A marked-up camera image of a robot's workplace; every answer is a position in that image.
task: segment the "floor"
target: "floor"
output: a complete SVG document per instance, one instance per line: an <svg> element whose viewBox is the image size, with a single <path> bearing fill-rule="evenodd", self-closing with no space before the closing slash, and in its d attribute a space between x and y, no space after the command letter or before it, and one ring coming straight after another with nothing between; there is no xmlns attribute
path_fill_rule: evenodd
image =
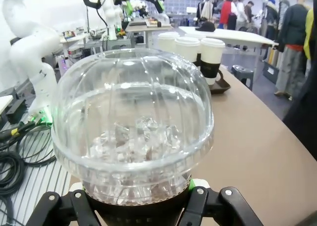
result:
<svg viewBox="0 0 317 226"><path fill-rule="evenodd" d="M179 28L174 28L173 31L178 32L181 36L185 34L185 32ZM156 40L159 33L160 32L153 33L154 48L158 48ZM262 75L262 70L264 67L263 63L258 61L256 68L255 63L256 57L251 55L223 54L222 56L222 64L227 66L229 69L232 65L238 64L255 71L252 89L253 93L260 100L262 100L280 119L283 119L291 105L291 102L285 97L277 97L273 94L276 91L275 85Z"/></svg>

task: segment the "clear plastic dome lid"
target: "clear plastic dome lid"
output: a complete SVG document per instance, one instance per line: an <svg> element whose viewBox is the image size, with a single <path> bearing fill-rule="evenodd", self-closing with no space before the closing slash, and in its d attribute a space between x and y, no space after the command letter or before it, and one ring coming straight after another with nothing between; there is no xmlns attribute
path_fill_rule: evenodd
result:
<svg viewBox="0 0 317 226"><path fill-rule="evenodd" d="M58 83L52 138L93 198L119 205L181 193L212 147L211 94L189 61L157 50L108 51Z"/></svg>

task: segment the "gray pants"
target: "gray pants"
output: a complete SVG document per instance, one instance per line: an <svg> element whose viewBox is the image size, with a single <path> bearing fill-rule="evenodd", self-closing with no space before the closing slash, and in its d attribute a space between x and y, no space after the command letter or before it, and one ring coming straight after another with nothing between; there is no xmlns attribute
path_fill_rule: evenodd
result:
<svg viewBox="0 0 317 226"><path fill-rule="evenodd" d="M239 29L242 27L247 27L247 22L246 21L237 21L236 30L239 31Z"/></svg>
<svg viewBox="0 0 317 226"><path fill-rule="evenodd" d="M278 91L288 93L293 98L297 97L305 82L302 63L302 52L285 47L276 81Z"/></svg>

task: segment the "person in red jacket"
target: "person in red jacket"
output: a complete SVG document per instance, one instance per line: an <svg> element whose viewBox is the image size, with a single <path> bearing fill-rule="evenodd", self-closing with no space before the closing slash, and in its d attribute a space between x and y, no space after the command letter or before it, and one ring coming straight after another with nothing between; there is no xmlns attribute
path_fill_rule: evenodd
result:
<svg viewBox="0 0 317 226"><path fill-rule="evenodd" d="M219 24L223 24L224 29L227 29L228 18L231 13L238 15L237 7L232 2L232 0L226 0L223 3L221 13L220 13L220 21L219 21Z"/></svg>

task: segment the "screw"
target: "screw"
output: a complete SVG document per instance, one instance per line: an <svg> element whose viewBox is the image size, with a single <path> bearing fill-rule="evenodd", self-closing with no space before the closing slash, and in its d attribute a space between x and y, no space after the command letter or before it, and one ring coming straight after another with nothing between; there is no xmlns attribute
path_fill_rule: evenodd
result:
<svg viewBox="0 0 317 226"><path fill-rule="evenodd" d="M204 190L203 190L203 189L201 189L201 188L199 188L199 189L197 189L197 193L201 195L201 194L203 194L203 193L204 193Z"/></svg>
<svg viewBox="0 0 317 226"><path fill-rule="evenodd" d="M232 195L232 191L231 190L226 190L225 193L226 193L226 195Z"/></svg>

